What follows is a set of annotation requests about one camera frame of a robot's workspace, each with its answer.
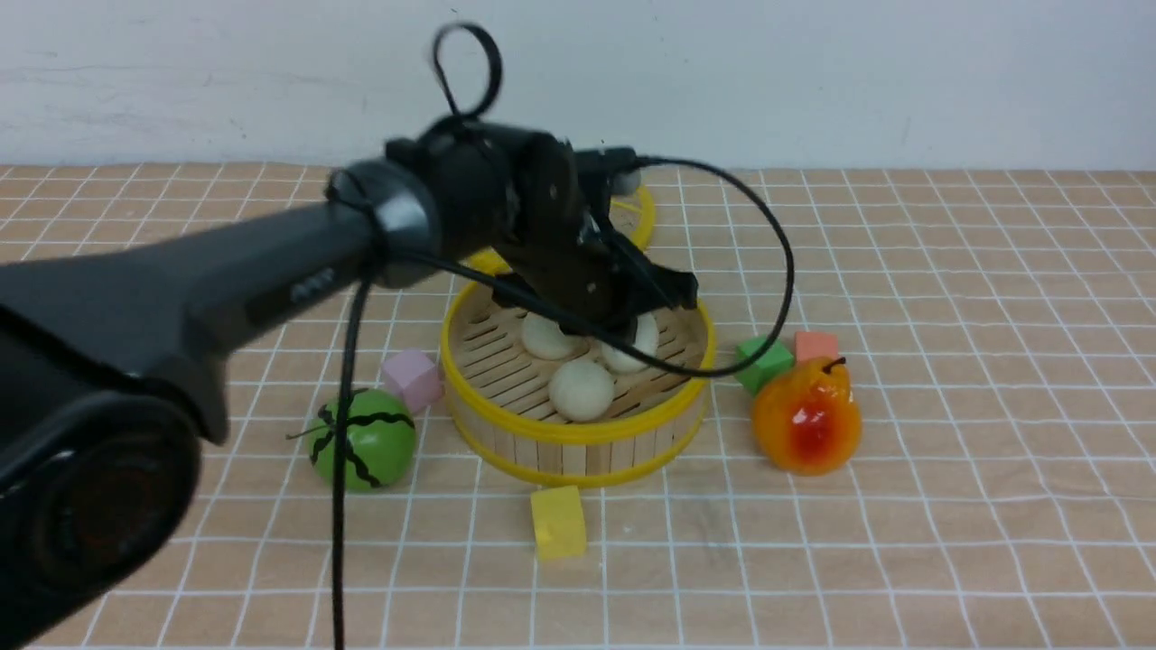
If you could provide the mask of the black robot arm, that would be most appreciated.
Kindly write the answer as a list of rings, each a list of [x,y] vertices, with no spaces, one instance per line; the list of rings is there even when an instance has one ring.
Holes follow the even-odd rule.
[[[640,161],[544,132],[433,124],[331,175],[323,202],[112,254],[5,263],[3,648],[138,571],[179,526],[200,444],[227,440],[227,362],[370,279],[400,289],[483,248],[512,291],[625,337],[692,309],[690,273],[612,232]],[[410,254],[425,254],[413,263]]]

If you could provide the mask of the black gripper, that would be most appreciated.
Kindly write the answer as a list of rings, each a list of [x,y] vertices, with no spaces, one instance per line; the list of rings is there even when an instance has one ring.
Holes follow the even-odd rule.
[[[591,337],[596,317],[615,340],[637,346],[640,316],[696,308],[691,273],[649,263],[612,226],[615,195],[639,187],[635,149],[583,149],[542,131],[483,121],[433,124],[436,252],[464,259],[490,248],[507,263],[491,300]]]

